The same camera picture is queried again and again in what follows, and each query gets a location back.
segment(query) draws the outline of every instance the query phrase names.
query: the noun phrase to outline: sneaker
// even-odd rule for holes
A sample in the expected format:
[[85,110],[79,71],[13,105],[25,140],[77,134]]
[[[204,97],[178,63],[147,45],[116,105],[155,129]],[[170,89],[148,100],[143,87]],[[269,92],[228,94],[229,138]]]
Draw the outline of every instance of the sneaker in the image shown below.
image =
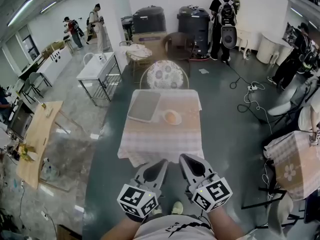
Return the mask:
[[[231,58],[230,58],[230,57],[228,58],[228,62],[229,62],[229,61],[231,61]],[[227,61],[222,59],[222,62],[223,62],[223,63],[226,63]]]
[[271,84],[274,84],[275,86],[277,85],[277,83],[272,79],[272,77],[267,76],[266,79],[268,79],[268,81],[269,81]]
[[181,215],[183,211],[184,211],[184,206],[183,206],[182,202],[177,201],[173,205],[171,214],[179,214],[179,215]]
[[152,215],[162,214],[162,208],[161,208],[160,204],[158,205],[158,207],[156,209],[153,209],[151,213],[152,213]]
[[217,61],[218,60],[218,56],[217,57],[210,56],[210,59],[213,60],[213,61]]

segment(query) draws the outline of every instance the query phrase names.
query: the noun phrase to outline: checkered tablecloth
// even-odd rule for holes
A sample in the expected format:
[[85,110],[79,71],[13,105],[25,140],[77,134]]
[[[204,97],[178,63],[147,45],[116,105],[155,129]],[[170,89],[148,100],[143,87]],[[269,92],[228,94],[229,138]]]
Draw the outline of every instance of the checkered tablecloth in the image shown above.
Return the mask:
[[[131,104],[140,90],[132,94]],[[150,123],[127,118],[118,157],[129,158],[132,165],[167,159],[178,163],[183,153],[204,158],[201,141],[200,113],[202,109],[195,90],[144,90],[161,94],[157,110]],[[170,125],[163,118],[165,110],[174,110],[182,117],[179,125]]]
[[266,147],[266,156],[274,161],[276,181],[294,201],[320,187],[320,146],[311,146],[309,135],[294,131]]

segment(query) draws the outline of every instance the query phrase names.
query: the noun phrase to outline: wooden board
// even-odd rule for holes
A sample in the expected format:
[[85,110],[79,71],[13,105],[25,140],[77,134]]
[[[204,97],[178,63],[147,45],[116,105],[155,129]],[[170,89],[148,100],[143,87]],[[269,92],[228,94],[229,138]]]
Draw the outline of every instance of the wooden board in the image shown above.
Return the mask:
[[52,107],[51,115],[46,117],[45,109],[39,104],[24,137],[25,143],[35,148],[38,158],[35,161],[25,161],[21,158],[16,167],[16,174],[35,189],[38,188],[43,156],[49,141],[50,131],[63,101],[46,102],[45,104]]

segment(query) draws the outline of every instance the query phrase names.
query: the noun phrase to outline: floor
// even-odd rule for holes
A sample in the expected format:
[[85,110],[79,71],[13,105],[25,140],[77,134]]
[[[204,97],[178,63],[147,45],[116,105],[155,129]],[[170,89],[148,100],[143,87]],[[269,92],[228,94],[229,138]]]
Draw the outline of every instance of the floor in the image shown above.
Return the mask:
[[[231,59],[230,65],[246,81],[257,81],[265,86],[265,90],[251,94],[250,99],[258,101],[266,110],[289,100],[301,82],[296,77],[285,92],[280,92],[265,82],[266,76],[272,75],[276,66],[268,68],[255,55],[249,60],[243,60],[242,54],[236,50],[231,51]],[[263,202],[267,198],[263,192],[258,191],[258,187],[264,186],[261,142],[270,134],[269,126],[260,124],[249,111],[237,111],[237,106],[244,103],[248,84],[240,79],[236,89],[231,89],[230,83],[236,81],[238,76],[226,64],[212,60],[197,61],[192,62],[191,68],[190,89],[198,92],[202,106],[200,121],[204,157],[220,176],[226,178],[233,191],[232,198],[224,206],[228,214],[245,232],[250,232],[255,226],[267,222],[264,207],[241,210],[241,206]],[[209,74],[201,74],[198,69],[206,69]],[[117,197],[123,185],[129,183],[137,172],[128,159],[118,159],[117,156],[131,95],[135,89],[128,69],[124,71],[123,78],[124,81],[114,93],[95,147],[85,195],[83,239],[100,239],[125,217],[117,204]],[[264,111],[258,111],[255,107],[255,104],[251,105],[252,112],[266,120]],[[164,211],[170,211],[173,203],[181,200],[185,214],[200,215],[201,210],[184,195],[186,185],[178,165],[170,163],[166,184],[162,186],[165,198],[160,201]],[[299,205],[304,204],[295,203],[293,214],[302,217],[303,213],[298,212]],[[288,239],[312,239],[317,226],[315,223],[304,224],[300,220],[289,232]],[[253,234],[259,240],[276,239],[266,229],[257,230]]]
[[[46,221],[41,211],[48,213],[56,225],[63,224],[79,234],[82,233],[89,171],[110,104],[106,100],[100,100],[99,105],[104,107],[94,106],[76,80],[76,76],[84,67],[83,56],[89,52],[97,53],[97,45],[84,45],[84,49],[76,50],[53,87],[47,87],[44,83],[40,86],[44,98],[35,96],[40,102],[63,101],[64,113],[79,123],[86,132],[70,124],[63,117],[58,117],[57,121],[69,134],[56,127],[51,130],[44,156],[59,170],[60,176],[50,183],[65,191],[43,185],[35,190],[25,184],[20,220],[19,203],[24,192],[20,187],[21,179],[16,175],[16,165],[8,156],[4,157],[5,178],[3,187],[1,186],[0,207],[13,215],[19,229],[22,228],[22,223],[24,224],[25,229],[22,233],[25,236],[46,240],[56,239],[52,222]],[[27,101],[25,103],[35,110],[37,103],[29,104]]]

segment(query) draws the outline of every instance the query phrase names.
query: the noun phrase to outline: pillar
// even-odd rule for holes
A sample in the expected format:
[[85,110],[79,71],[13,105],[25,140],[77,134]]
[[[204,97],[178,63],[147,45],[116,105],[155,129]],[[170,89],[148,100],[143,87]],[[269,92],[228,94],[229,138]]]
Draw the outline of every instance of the pillar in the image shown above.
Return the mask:
[[98,0],[101,10],[98,12],[99,16],[103,16],[104,25],[106,27],[109,40],[113,51],[115,52],[120,71],[123,72],[125,66],[128,64],[125,54],[121,54],[119,43],[125,41],[125,34],[121,24],[121,17],[117,13],[117,2],[115,0]]

